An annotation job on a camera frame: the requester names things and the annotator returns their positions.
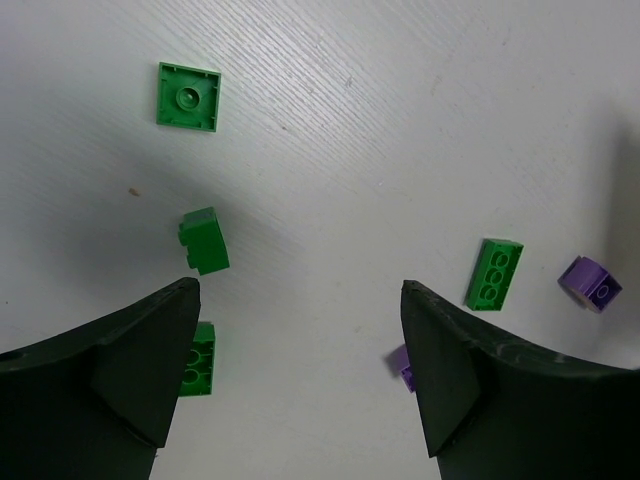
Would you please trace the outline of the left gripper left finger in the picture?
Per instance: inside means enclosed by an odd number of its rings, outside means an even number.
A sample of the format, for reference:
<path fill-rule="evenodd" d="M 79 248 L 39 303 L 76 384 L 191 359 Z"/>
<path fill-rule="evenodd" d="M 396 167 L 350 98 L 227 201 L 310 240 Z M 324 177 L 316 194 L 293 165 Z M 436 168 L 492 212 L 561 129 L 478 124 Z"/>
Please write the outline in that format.
<path fill-rule="evenodd" d="M 182 278 L 1 355 L 4 479 L 147 479 L 166 444 L 200 312 Z"/>

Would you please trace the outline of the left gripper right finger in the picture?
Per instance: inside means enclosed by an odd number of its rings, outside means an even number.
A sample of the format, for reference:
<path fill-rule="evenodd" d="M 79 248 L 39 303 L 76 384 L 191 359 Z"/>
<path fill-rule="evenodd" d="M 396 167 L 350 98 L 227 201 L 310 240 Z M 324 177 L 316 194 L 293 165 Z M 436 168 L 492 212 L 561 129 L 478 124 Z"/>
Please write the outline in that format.
<path fill-rule="evenodd" d="M 401 322 L 444 479 L 635 479 L 639 374 L 498 328 L 407 280 Z"/>

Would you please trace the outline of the small green lego brick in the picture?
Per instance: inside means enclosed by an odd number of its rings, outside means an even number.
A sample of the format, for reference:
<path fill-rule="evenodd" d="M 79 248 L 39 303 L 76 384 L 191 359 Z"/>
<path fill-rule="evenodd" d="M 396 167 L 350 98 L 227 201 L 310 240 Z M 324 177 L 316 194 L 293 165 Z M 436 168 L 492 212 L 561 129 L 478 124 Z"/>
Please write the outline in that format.
<path fill-rule="evenodd" d="M 201 276 L 230 267 L 229 256 L 213 207 L 189 212 L 179 225 L 178 238 L 186 260 Z"/>

